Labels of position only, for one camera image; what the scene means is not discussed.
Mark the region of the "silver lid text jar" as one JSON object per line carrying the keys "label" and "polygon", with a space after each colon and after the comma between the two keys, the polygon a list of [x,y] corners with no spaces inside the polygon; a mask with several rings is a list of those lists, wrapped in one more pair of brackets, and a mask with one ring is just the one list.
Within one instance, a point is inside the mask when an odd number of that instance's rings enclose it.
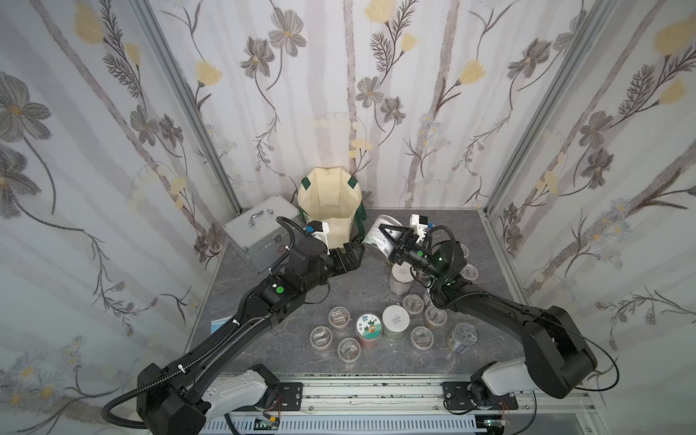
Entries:
{"label": "silver lid text jar", "polygon": [[414,278],[411,274],[411,265],[407,262],[402,264],[393,264],[391,267],[391,272],[389,276],[389,290],[399,297],[407,295],[411,286],[413,285]]}

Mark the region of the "teal label seed cup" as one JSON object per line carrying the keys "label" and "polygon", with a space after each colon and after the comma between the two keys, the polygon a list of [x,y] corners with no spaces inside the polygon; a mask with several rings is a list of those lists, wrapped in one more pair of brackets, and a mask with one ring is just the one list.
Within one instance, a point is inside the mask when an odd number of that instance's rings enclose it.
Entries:
{"label": "teal label seed cup", "polygon": [[402,299],[402,307],[410,316],[415,316],[423,313],[425,303],[418,295],[409,294]]}

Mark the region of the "red flower seed cup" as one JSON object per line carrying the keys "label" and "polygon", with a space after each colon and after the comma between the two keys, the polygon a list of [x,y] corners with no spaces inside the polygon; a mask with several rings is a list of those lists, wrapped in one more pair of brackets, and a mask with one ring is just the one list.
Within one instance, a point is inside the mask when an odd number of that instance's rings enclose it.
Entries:
{"label": "red flower seed cup", "polygon": [[335,306],[328,314],[328,321],[331,328],[343,330],[350,326],[351,314],[344,306]]}

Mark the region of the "cream canvas tote bag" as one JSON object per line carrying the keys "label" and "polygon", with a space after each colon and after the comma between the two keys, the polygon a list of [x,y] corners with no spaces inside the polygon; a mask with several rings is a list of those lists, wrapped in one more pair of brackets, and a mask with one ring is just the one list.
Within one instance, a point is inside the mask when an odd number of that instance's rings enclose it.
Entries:
{"label": "cream canvas tote bag", "polygon": [[365,236],[367,219],[357,177],[342,167],[314,168],[302,178],[298,206],[306,222],[320,221],[329,249]]}

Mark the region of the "white lid seed jar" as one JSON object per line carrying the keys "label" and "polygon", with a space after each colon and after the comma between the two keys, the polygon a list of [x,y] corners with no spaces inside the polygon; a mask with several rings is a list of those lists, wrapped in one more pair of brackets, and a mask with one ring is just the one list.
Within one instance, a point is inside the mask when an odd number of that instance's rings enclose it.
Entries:
{"label": "white lid seed jar", "polygon": [[389,340],[406,337],[411,324],[409,312],[398,304],[387,306],[382,312],[382,335]]}

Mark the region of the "red label seed jar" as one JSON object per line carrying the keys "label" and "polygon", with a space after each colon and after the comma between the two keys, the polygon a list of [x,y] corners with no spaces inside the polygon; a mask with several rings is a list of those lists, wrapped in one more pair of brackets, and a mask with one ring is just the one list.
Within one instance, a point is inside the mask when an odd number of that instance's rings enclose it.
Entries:
{"label": "red label seed jar", "polygon": [[355,330],[358,342],[363,348],[375,347],[382,337],[382,319],[372,313],[359,315]]}

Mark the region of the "clear lid seed cup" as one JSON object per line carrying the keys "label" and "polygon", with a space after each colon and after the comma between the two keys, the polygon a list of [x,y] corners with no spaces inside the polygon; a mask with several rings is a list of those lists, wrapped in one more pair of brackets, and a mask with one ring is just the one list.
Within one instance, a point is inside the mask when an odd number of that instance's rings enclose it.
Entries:
{"label": "clear lid seed cup", "polygon": [[344,338],[337,346],[337,354],[344,364],[354,364],[360,358],[362,346],[352,338]]}

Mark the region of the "purple label metal can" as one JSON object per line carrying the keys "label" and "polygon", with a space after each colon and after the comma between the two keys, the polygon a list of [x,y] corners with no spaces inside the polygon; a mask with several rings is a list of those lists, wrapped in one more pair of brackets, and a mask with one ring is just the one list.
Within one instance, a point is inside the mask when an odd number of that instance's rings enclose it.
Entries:
{"label": "purple label metal can", "polygon": [[479,332],[473,324],[458,323],[447,335],[447,346],[456,355],[466,353],[479,340]]}

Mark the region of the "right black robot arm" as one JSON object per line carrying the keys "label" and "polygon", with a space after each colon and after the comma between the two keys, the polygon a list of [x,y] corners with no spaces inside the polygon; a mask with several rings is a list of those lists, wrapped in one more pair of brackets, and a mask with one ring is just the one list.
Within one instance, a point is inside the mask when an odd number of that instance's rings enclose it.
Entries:
{"label": "right black robot arm", "polygon": [[587,339],[566,310],[525,306],[463,277],[467,260],[449,228],[441,228],[448,238],[438,248],[431,243],[437,228],[424,237],[402,226],[380,224],[378,228],[386,240],[389,261],[408,263],[431,278],[430,299],[437,308],[476,317],[522,345],[523,357],[491,362],[471,376],[469,397],[476,406],[490,407],[502,396],[535,390],[563,399],[596,369]]}

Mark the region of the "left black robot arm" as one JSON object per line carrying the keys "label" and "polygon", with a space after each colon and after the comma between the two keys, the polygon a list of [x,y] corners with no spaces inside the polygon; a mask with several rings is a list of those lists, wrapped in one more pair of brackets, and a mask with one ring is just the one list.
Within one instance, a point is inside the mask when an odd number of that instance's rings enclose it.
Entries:
{"label": "left black robot arm", "polygon": [[364,246],[329,249],[302,237],[278,265],[246,292],[237,313],[182,357],[160,368],[151,364],[138,378],[137,413],[152,434],[198,434],[211,420],[273,402],[279,381],[257,364],[229,382],[219,375],[257,337],[303,306],[309,292],[331,277],[360,268]]}

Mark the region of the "silver first aid case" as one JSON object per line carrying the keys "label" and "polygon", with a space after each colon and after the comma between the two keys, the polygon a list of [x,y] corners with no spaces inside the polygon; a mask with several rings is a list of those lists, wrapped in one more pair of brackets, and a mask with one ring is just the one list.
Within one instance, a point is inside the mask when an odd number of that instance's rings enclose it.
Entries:
{"label": "silver first aid case", "polygon": [[289,244],[288,233],[277,223],[277,217],[300,222],[298,208],[273,196],[223,226],[236,252],[257,274],[268,272]]}

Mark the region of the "blue face mask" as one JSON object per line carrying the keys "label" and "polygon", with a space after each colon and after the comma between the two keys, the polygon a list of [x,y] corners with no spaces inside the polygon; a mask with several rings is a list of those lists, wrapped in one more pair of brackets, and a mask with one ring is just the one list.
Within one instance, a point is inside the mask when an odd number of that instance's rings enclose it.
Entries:
{"label": "blue face mask", "polygon": [[230,320],[232,320],[232,317],[225,317],[225,318],[213,320],[213,321],[210,323],[210,333],[211,333],[211,334],[216,333],[217,330],[219,330],[220,328],[222,328],[223,326],[225,326],[226,323],[229,322]]}

